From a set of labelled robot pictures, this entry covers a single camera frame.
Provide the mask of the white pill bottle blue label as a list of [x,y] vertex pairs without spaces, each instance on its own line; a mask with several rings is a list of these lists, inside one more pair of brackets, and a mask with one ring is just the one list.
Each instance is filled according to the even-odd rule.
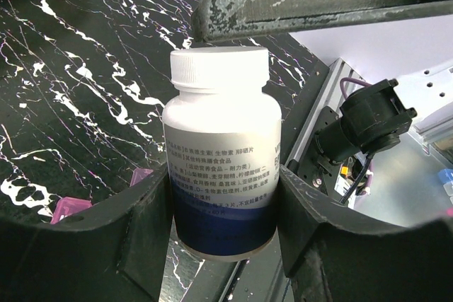
[[276,230],[282,111],[263,92],[264,47],[199,47],[170,55],[178,95],[162,122],[181,243],[206,260],[236,262]]

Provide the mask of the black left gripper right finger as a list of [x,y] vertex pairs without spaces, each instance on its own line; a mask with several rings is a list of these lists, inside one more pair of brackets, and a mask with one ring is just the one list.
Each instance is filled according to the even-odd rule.
[[349,209],[286,167],[282,264],[296,301],[451,301],[452,219],[404,228]]

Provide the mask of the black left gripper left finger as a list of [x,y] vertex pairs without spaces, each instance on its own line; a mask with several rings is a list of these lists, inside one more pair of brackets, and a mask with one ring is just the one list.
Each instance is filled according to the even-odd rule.
[[157,301],[173,207],[168,168],[56,224],[1,218],[2,301]]

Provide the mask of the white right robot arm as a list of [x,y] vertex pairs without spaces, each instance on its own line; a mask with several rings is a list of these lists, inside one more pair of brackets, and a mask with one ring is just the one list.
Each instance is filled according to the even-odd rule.
[[300,33],[319,57],[373,71],[314,140],[333,162],[390,149],[452,101],[452,0],[201,0],[192,22],[201,42]]

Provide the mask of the pink weekly pill organizer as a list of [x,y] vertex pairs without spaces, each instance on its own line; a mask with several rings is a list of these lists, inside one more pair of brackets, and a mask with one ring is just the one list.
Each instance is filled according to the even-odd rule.
[[[130,180],[130,187],[141,182],[145,177],[152,174],[154,171],[148,168],[136,168],[133,171],[132,179]],[[93,206],[91,200],[80,199],[75,197],[63,197],[57,201],[56,208],[53,212],[51,224],[59,223],[62,219],[68,216],[77,214],[83,210],[89,209]]]

